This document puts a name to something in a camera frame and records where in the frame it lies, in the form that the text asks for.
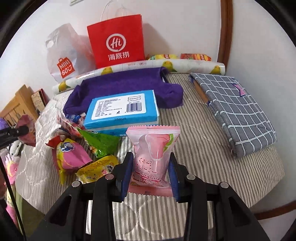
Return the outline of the pink peach snack packet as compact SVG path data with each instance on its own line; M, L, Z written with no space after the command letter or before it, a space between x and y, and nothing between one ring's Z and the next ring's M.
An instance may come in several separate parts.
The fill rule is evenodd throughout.
M130 126L126 135L134 147L128 192L172 197L166 180L170 155L181 133L179 126Z

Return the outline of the green snack packet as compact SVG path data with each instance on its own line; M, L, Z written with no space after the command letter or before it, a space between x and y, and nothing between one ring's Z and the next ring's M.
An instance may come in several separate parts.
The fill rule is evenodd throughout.
M80 128L78 132L84 138L88 148L97 159L113 155L117 151L120 137L104 133L94 133Z

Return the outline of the pink yellow snack packet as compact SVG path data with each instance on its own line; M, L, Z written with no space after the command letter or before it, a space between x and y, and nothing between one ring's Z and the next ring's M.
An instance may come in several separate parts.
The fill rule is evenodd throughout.
M53 158L61 185L65 184L68 173L92 162L84 148L70 138L55 142Z

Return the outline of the blue cookie snack packet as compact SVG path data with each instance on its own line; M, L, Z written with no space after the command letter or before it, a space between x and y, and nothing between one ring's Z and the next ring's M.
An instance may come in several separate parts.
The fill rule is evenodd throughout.
M66 114L66 118L78 125L82 125L84 123L86 117L86 113L82 114Z

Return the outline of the blue tissue pack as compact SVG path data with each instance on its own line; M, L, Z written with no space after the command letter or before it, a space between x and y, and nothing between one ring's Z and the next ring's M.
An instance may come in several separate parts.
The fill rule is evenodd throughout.
M94 98L83 125L88 131L122 137L130 126L158 124L154 91L145 90Z

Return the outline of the lemon print paper roll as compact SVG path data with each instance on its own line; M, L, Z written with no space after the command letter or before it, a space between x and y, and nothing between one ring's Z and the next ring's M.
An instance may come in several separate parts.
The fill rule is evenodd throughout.
M223 63L191 60L191 59L159 59L159 60L145 60L130 63L123 63L118 65L111 65L109 67L100 68L77 75L75 77L63 80L61 83L52 87L53 94L59 94L80 85L83 80L106 75L109 73L117 73L128 70L147 69L165 67L169 72L189 73L197 72L203 74L220 74L225 75L226 67Z

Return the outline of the purple cloth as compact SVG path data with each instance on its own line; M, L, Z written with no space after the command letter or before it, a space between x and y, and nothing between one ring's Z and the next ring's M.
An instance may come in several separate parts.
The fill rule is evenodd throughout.
M135 69L97 76L77 85L66 101L63 113L86 113L94 98L135 91L153 90L157 106L176 108L183 103L183 88L169 83L165 67Z

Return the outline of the grey checked fabric pouch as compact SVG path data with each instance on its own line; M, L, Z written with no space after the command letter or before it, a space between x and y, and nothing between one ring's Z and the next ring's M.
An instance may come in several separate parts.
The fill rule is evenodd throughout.
M191 73L208 98L234 156L242 158L277 141L276 131L255 99L234 77Z

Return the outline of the white Miniso plastic bag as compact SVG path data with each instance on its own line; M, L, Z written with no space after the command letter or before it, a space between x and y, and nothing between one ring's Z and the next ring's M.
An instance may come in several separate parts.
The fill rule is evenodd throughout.
M70 23L50 33L45 45L49 73L58 83L95 69L89 38L78 35Z

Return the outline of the yellow chips bag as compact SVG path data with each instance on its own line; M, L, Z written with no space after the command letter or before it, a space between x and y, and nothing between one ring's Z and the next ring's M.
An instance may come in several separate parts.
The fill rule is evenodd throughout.
M178 59L178 56L175 54L156 54L148 55L146 60L160 60L160 59Z

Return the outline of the orange chips bag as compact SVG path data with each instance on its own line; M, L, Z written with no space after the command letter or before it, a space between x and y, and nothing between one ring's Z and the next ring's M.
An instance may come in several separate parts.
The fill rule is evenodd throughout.
M180 59L189 59L189 60L199 60L199 61L211 61L211 57L205 54L189 54L189 53L182 53L180 55Z

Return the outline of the red Haidilao paper bag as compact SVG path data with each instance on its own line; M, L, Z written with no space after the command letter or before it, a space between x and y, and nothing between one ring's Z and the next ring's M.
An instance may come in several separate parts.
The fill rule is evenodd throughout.
M140 14L101 20L87 32L97 69L145 59Z

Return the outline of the brown picture frame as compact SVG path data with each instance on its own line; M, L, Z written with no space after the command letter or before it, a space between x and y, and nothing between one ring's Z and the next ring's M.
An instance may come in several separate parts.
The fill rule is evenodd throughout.
M40 113L45 109L49 101L49 98L44 92L44 90L41 88L31 95L31 100L36 110L36 113L40 115Z

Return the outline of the brown wooden door frame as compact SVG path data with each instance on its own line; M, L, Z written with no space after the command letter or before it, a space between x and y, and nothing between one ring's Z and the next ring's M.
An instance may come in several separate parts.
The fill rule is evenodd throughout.
M233 32L233 0L221 0L221 30L217 61L227 69Z

